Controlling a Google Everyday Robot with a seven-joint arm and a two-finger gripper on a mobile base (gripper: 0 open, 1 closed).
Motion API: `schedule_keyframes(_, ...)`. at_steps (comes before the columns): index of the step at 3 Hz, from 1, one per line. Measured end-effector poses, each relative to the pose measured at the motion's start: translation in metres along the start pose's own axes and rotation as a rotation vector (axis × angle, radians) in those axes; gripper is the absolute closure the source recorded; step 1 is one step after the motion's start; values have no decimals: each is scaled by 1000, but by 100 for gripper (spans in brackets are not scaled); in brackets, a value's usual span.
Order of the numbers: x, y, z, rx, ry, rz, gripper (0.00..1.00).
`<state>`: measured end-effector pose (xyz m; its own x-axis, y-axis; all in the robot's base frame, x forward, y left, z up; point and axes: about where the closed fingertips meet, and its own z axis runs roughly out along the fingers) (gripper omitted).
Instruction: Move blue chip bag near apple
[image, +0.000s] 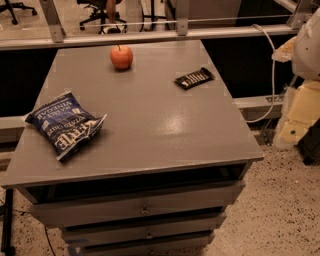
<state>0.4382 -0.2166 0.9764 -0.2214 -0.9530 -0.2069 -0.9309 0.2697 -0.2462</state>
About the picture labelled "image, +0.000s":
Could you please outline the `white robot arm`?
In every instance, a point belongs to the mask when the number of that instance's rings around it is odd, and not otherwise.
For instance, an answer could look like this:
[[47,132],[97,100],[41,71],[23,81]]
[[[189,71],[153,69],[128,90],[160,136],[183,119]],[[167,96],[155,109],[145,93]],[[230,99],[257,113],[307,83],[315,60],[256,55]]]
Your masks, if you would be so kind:
[[291,61],[293,73],[303,79],[294,91],[279,138],[282,144],[297,145],[303,163],[309,165],[320,154],[320,8],[272,59]]

